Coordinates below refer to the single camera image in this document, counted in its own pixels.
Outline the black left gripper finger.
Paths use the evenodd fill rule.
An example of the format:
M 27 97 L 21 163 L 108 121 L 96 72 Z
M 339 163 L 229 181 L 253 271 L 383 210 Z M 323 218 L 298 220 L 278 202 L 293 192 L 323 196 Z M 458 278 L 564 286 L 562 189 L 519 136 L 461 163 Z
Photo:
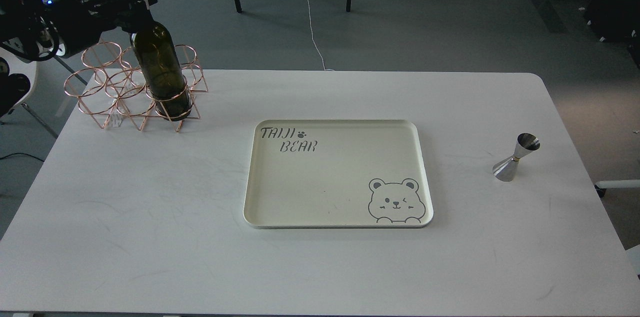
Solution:
M 121 9 L 116 13 L 116 25 L 124 32 L 137 33 L 153 23 L 150 6 L 158 0 L 121 0 Z

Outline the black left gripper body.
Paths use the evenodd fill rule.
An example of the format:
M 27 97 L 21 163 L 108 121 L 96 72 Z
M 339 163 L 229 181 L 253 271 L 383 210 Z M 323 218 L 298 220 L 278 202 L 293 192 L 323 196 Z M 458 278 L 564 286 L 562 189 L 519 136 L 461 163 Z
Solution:
M 58 57 L 70 58 L 117 28 L 124 0 L 45 0 L 45 17 L 57 34 Z

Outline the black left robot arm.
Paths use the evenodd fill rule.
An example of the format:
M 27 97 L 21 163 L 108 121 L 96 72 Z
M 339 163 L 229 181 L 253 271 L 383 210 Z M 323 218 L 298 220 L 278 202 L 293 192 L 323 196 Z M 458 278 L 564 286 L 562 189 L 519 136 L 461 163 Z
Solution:
M 116 28 L 133 33 L 137 4 L 158 0 L 1 0 L 1 47 L 23 62 L 70 58 Z

